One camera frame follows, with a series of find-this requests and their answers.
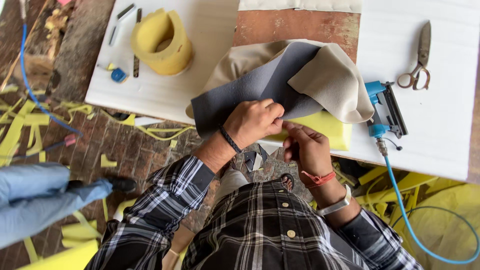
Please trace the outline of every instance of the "tape measure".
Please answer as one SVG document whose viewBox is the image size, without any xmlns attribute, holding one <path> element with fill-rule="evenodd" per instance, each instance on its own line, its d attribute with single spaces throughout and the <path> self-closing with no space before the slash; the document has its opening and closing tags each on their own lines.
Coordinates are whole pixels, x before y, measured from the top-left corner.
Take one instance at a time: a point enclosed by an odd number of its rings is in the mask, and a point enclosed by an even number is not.
<svg viewBox="0 0 480 270">
<path fill-rule="evenodd" d="M 128 79 L 128 75 L 121 68 L 114 68 L 113 64 L 109 64 L 106 68 L 102 67 L 100 64 L 97 64 L 96 66 L 105 71 L 111 71 L 112 73 L 110 74 L 110 77 L 116 83 L 121 84 Z"/>
</svg>

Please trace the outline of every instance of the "black braided bracelet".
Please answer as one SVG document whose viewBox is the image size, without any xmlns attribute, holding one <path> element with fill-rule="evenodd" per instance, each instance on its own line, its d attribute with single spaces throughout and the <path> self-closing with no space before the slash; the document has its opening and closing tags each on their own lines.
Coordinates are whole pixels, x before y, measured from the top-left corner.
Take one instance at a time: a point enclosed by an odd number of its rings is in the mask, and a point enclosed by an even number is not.
<svg viewBox="0 0 480 270">
<path fill-rule="evenodd" d="M 235 150 L 235 152 L 237 153 L 241 153 L 241 150 L 240 148 L 237 146 L 237 144 L 232 140 L 232 138 L 230 138 L 230 136 L 228 135 L 228 133 L 226 132 L 225 128 L 223 128 L 222 125 L 218 125 L 218 127 L 220 128 L 220 133 L 223 135 L 223 137 L 227 140 L 227 142 L 232 146 L 232 148 Z"/>
</svg>

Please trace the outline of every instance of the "foam roll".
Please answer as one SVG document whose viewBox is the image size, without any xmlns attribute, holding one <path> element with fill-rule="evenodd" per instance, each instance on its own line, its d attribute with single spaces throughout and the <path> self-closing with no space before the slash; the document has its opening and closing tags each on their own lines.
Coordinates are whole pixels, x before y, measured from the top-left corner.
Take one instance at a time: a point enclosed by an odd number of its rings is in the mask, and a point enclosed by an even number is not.
<svg viewBox="0 0 480 270">
<path fill-rule="evenodd" d="M 134 54 L 160 75 L 175 75 L 192 58 L 192 43 L 175 10 L 149 13 L 133 28 L 130 44 Z"/>
</svg>

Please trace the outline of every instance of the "sandal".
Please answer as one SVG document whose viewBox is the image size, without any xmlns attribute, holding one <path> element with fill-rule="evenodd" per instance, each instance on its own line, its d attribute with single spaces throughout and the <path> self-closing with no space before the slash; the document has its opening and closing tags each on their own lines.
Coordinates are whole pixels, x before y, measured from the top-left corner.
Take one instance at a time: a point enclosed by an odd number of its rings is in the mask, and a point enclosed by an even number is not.
<svg viewBox="0 0 480 270">
<path fill-rule="evenodd" d="M 295 181 L 293 181 L 293 176 L 290 173 L 284 173 L 281 179 L 283 187 L 286 188 L 288 192 L 292 192 L 293 186 L 295 185 Z M 292 187 L 290 189 L 288 188 L 288 180 L 290 180 L 290 182 L 292 183 Z"/>
</svg>

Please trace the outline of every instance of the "person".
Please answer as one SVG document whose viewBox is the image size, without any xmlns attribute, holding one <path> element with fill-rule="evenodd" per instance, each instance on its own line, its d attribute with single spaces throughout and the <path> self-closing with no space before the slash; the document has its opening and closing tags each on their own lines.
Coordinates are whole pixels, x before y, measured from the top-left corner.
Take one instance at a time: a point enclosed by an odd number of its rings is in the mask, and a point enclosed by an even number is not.
<svg viewBox="0 0 480 270">
<path fill-rule="evenodd" d="M 55 162 L 0 169 L 0 248 L 37 234 L 112 191 L 132 192 L 136 182 L 99 178 L 83 186 L 69 181 L 70 170 Z"/>
<path fill-rule="evenodd" d="M 237 147 L 278 134 L 282 126 L 289 134 L 285 161 L 297 161 L 300 180 L 311 187 L 318 207 L 344 200 L 347 189 L 328 177 L 333 173 L 328 138 L 283 123 L 283 113 L 271 99 L 240 103 L 223 125 L 225 132 L 149 176 L 152 186 L 125 210 L 122 222 L 107 224 L 104 241 L 85 269 L 162 269 L 173 232 L 199 208 L 215 173 Z M 322 217 L 288 191 L 292 180 L 248 184 L 241 173 L 227 170 L 182 269 L 421 269 L 395 231 L 354 198 Z"/>
</svg>

